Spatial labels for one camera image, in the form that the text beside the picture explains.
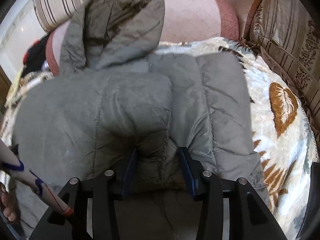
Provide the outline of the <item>person's right hand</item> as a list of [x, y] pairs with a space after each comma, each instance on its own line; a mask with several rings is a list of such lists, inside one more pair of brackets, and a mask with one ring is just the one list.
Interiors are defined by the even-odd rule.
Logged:
[[3, 183], [1, 183], [1, 207], [4, 217], [9, 222], [14, 222], [17, 218], [14, 198]]

